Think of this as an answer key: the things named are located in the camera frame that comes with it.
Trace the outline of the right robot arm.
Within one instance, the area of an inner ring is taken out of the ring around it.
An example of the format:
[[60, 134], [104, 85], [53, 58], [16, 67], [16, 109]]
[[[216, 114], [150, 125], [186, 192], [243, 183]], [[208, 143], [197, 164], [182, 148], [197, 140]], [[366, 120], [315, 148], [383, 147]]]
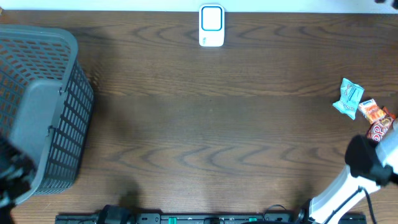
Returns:
[[308, 206], [308, 221], [338, 223], [362, 198], [397, 183], [397, 130], [379, 142], [357, 135], [349, 142], [345, 166], [337, 178]]

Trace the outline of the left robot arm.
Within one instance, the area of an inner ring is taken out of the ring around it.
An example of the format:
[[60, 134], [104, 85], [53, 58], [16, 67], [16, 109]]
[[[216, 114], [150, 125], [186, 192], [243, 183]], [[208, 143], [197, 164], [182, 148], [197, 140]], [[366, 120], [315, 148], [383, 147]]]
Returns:
[[11, 210], [31, 190], [36, 166], [30, 157], [1, 137], [1, 224], [14, 224]]

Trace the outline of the white teal snack packet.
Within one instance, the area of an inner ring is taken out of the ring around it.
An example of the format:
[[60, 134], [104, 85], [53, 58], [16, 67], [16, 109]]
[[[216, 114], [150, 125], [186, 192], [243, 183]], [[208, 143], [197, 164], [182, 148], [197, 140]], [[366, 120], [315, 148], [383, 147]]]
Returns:
[[356, 118], [356, 111], [362, 99], [364, 88], [347, 78], [342, 79], [340, 86], [340, 99], [332, 104], [341, 114], [345, 114], [352, 120]]

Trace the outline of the red Top chocolate bar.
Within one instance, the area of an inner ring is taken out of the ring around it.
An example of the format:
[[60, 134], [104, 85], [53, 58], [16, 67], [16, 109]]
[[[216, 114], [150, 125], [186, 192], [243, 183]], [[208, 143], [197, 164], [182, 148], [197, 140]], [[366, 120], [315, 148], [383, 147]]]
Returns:
[[391, 113], [387, 107], [382, 108], [385, 117], [374, 122], [366, 133], [366, 137], [372, 141], [379, 142], [392, 128], [396, 115]]

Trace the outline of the orange snack sachet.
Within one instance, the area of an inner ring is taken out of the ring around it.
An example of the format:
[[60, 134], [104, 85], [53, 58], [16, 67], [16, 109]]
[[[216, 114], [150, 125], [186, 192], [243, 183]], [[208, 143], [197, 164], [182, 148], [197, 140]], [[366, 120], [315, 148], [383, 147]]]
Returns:
[[386, 113], [380, 109], [376, 101], [372, 98], [360, 103], [358, 108], [370, 124], [373, 124], [386, 116]]

